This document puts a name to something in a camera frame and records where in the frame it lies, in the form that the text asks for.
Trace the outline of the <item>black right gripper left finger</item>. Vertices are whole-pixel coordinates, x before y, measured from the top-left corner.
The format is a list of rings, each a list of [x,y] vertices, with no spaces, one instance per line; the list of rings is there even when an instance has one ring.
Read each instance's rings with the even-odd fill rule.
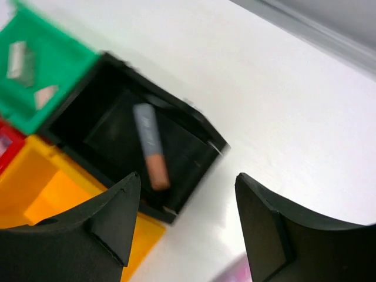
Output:
[[[1,230],[1,281],[120,281],[140,201],[131,173],[106,192],[34,226]]]

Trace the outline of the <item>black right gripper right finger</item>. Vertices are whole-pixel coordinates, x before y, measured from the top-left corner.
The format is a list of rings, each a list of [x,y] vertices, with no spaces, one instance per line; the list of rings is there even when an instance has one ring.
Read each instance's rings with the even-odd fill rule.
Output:
[[[375,225],[317,213],[245,173],[235,192],[253,281],[375,281]]]

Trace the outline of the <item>beige white mini stapler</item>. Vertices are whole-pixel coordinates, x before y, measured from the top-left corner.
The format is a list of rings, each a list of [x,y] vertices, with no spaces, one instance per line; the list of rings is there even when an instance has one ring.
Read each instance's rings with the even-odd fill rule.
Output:
[[[31,87],[35,83],[35,54],[26,41],[9,45],[7,78]]]

